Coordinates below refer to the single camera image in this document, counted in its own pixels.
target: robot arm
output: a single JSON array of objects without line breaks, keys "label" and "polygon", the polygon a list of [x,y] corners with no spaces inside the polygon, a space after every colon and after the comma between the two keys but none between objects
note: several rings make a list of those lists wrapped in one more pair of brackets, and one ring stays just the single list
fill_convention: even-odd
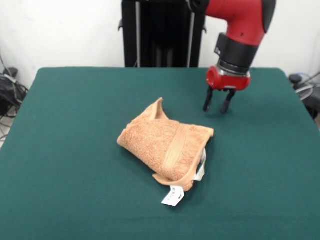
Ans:
[{"label": "robot arm", "polygon": [[207,98],[203,107],[208,111],[213,90],[229,91],[221,112],[227,112],[236,91],[244,90],[251,81],[249,69],[259,46],[268,32],[276,8],[276,0],[187,0],[196,14],[226,20],[226,33],[219,35],[215,53],[217,66],[207,72]]}]

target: table surface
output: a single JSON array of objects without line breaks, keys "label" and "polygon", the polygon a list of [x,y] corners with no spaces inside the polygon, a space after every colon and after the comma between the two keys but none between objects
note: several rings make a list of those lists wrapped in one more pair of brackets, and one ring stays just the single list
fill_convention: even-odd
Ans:
[{"label": "table surface", "polygon": [[[4,240],[319,239],[320,134],[279,69],[253,68],[225,115],[206,69],[43,68],[0,151]],[[206,174],[177,207],[117,138],[163,97],[215,129]]]}]

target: black cable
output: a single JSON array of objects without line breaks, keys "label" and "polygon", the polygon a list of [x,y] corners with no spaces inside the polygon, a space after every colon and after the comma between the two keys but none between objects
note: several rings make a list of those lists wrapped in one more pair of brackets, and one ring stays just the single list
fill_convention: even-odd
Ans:
[{"label": "black cable", "polygon": [[9,111],[15,107],[15,113],[18,113],[28,92],[29,90],[14,78],[0,74],[0,116],[15,118],[15,115],[9,115]]},{"label": "black cable", "polygon": [[8,114],[5,114],[4,116],[5,116],[6,118],[9,118],[9,119],[14,119],[14,118],[16,118],[17,115],[10,116],[10,115],[8,115]]},{"label": "black cable", "polygon": [[7,136],[8,136],[8,134],[7,135],[3,135],[2,137],[0,137],[0,142],[4,142],[3,139],[5,139]]},{"label": "black cable", "polygon": [[7,124],[4,124],[4,123],[2,123],[2,122],[0,122],[0,125],[1,125],[1,126],[4,126],[4,127],[6,127],[6,128],[11,128],[11,126],[9,126],[9,125],[7,125]]}]

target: orange towel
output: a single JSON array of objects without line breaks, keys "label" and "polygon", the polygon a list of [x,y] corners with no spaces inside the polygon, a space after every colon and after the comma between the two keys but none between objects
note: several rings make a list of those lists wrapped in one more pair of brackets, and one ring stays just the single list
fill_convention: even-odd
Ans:
[{"label": "orange towel", "polygon": [[117,143],[143,161],[166,186],[193,186],[212,128],[170,120],[159,98],[122,131]]}]

